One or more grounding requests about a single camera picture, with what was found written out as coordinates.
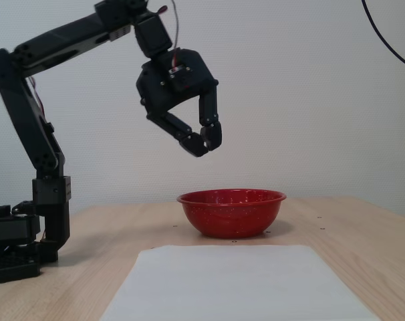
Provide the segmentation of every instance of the red bowl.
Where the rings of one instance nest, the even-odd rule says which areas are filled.
[[[181,195],[188,220],[202,234],[222,239],[262,233],[277,217],[283,193],[263,189],[219,189]]]

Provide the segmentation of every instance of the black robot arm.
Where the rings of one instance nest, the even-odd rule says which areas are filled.
[[[117,40],[130,33],[131,26],[134,26],[137,42],[144,55],[150,58],[142,66],[137,81],[140,102],[146,108],[147,118],[195,156],[202,156],[221,145],[216,96],[218,82],[200,55],[180,48],[169,51],[172,47],[170,37],[159,14],[147,10],[147,0],[105,0],[95,8],[95,14],[26,41],[12,53],[0,49],[0,93],[37,171],[33,180],[33,201],[19,204],[12,213],[8,207],[0,208],[1,255],[7,255],[3,251],[5,248],[11,251],[15,245],[25,244],[25,247],[20,246],[20,251],[24,256],[30,255],[33,263],[35,258],[42,263],[56,261],[58,249],[70,236],[68,202],[71,183],[70,177],[63,174],[65,158],[53,135],[54,128],[45,119],[26,78],[108,40]],[[200,134],[193,133],[188,125],[168,112],[196,96],[200,96]],[[38,216],[45,217],[45,237],[40,243],[34,242],[40,230]],[[23,269],[17,271],[0,279],[25,277],[19,272]]]

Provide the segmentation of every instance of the white paper sheet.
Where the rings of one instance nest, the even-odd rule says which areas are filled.
[[[103,321],[379,321],[305,246],[143,251]]]

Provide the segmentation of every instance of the cable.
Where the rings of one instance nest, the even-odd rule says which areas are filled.
[[[364,11],[366,12],[366,15],[369,18],[370,24],[372,25],[372,27],[374,28],[376,34],[378,35],[378,37],[382,40],[382,42],[384,43],[384,45],[403,63],[405,64],[405,59],[399,55],[396,50],[392,49],[392,47],[390,46],[390,44],[384,39],[384,37],[382,37],[381,33],[379,32],[378,28],[376,27],[374,20],[372,19],[372,16],[370,15],[369,9],[368,9],[368,5],[366,5],[366,0],[362,0],[363,3],[363,7],[364,7]]]
[[[177,65],[177,60],[176,60],[176,48],[177,48],[177,41],[178,41],[178,28],[179,28],[179,23],[178,23],[178,13],[177,13],[177,7],[176,7],[176,2],[174,0],[171,0],[173,3],[173,9],[174,9],[174,15],[176,16],[176,39],[174,41],[174,48],[173,48],[173,61],[172,61],[172,67],[175,68]]]
[[[33,91],[35,92],[35,97],[36,97],[37,103],[38,103],[39,107],[41,108],[42,114],[45,116],[45,109],[43,108],[42,100],[36,91],[36,80],[32,76],[29,77],[29,80],[30,80],[31,86],[33,87]]]

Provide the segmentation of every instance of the wooden table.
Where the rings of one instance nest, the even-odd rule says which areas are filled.
[[[350,197],[288,199],[264,235],[237,243],[202,237],[178,203],[92,207],[58,263],[0,285],[0,320],[98,320],[139,252],[169,244],[308,245],[381,320],[405,321],[405,217]]]

